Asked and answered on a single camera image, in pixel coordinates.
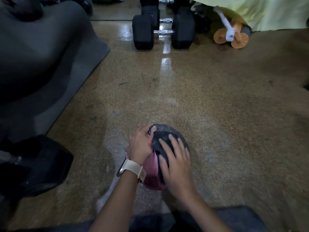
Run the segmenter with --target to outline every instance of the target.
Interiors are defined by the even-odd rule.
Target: watch strap
[[[122,166],[122,171],[124,170],[130,170],[131,172],[134,172],[137,175],[137,178],[144,182],[146,172],[143,169],[143,166],[137,164],[132,160],[126,159]]]

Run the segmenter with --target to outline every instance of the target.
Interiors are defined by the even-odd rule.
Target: person's right hand
[[[163,178],[168,190],[180,202],[186,203],[189,199],[197,193],[193,183],[190,154],[187,148],[184,148],[183,142],[180,138],[178,141],[170,134],[170,141],[172,142],[174,153],[165,141],[159,139],[159,142],[168,156],[169,168],[163,158],[159,156],[160,167]]]

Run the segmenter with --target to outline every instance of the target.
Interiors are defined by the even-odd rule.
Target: dumbbell handle
[[[172,23],[173,19],[160,19],[160,23]]]
[[[172,35],[174,32],[174,30],[154,30],[154,34],[159,35]]]
[[[174,3],[174,0],[159,0],[159,3],[169,4],[169,3]]]

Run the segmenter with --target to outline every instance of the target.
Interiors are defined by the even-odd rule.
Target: watch
[[[120,169],[118,170],[118,172],[116,174],[117,177],[120,177],[125,170],[130,170],[130,171],[134,172],[137,175],[137,179],[144,182],[145,177],[146,177],[146,172],[143,169],[143,166],[135,163],[132,160],[129,160],[128,158],[125,158],[122,166],[120,167]]]

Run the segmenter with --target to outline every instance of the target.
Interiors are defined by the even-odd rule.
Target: person's left hand
[[[139,127],[132,135],[130,135],[129,146],[125,149],[129,154],[129,160],[132,160],[141,166],[143,166],[152,153],[150,141],[153,138],[153,133],[157,131],[157,128],[156,126],[153,126],[149,136],[148,131],[151,126],[153,126],[153,124]]]

